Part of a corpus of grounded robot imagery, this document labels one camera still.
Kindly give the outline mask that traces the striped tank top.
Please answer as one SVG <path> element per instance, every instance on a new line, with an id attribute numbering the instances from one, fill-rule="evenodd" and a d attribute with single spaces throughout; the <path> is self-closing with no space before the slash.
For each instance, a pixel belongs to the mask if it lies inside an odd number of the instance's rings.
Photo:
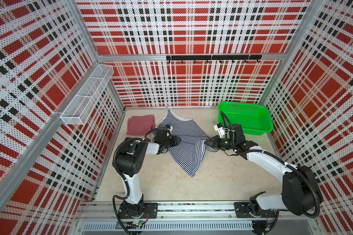
<path id="1" fill-rule="evenodd" d="M 194 177 L 203 162 L 205 152 L 217 150 L 205 144 L 209 136 L 192 118 L 181 118 L 169 109 L 159 127 L 167 125 L 172 127 L 171 134 L 180 139 L 177 146 L 168 148 L 168 152 L 187 175 Z"/>

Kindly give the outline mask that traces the maroon tank top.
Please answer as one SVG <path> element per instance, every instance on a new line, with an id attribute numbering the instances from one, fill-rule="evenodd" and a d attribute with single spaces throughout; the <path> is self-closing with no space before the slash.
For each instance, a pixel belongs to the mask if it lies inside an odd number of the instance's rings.
<path id="1" fill-rule="evenodd" d="M 127 132 L 129 136 L 144 136 L 156 127 L 154 115 L 132 116 L 127 121 Z"/>

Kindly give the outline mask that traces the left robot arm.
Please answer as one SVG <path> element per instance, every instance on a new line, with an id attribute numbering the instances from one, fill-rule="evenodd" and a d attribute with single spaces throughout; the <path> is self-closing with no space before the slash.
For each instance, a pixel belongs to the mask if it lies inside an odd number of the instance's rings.
<path id="1" fill-rule="evenodd" d="M 181 138 L 172 134 L 173 127 L 164 125 L 154 129 L 156 136 L 151 140 L 148 135 L 144 138 L 127 137 L 115 150 L 112 165 L 121 177 L 125 195 L 115 195 L 113 199 L 123 202 L 116 211 L 119 219 L 155 218 L 157 203 L 145 203 L 141 191 L 139 172 L 146 155 L 159 155 L 180 144 Z"/>

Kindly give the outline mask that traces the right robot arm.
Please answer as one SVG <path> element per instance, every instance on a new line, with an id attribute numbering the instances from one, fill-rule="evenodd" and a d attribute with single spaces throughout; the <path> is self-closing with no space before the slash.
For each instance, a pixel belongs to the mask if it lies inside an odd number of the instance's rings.
<path id="1" fill-rule="evenodd" d="M 265 211 L 289 211 L 294 215 L 317 218 L 323 201 L 314 173 L 307 166 L 290 164 L 265 151 L 257 143 L 246 140 L 242 126 L 214 126 L 217 135 L 205 141 L 205 145 L 221 151 L 233 150 L 234 156 L 250 161 L 278 179 L 281 193 L 260 192 L 249 200 L 248 209 L 253 217 L 261 217 Z"/>

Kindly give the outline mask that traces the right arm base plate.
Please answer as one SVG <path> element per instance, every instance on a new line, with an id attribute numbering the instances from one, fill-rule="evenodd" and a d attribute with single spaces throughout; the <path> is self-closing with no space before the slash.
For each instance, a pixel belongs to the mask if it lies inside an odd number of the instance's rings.
<path id="1" fill-rule="evenodd" d="M 235 202 L 234 210 L 237 218 L 275 218 L 273 210 L 263 210 L 253 202 Z"/>

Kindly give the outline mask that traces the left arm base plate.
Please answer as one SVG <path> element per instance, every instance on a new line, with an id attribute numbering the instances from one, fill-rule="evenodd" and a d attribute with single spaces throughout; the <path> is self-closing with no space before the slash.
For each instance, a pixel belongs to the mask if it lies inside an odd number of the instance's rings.
<path id="1" fill-rule="evenodd" d="M 120 219 L 154 219 L 157 217 L 158 203 L 130 204 L 124 201 L 118 211 Z"/>

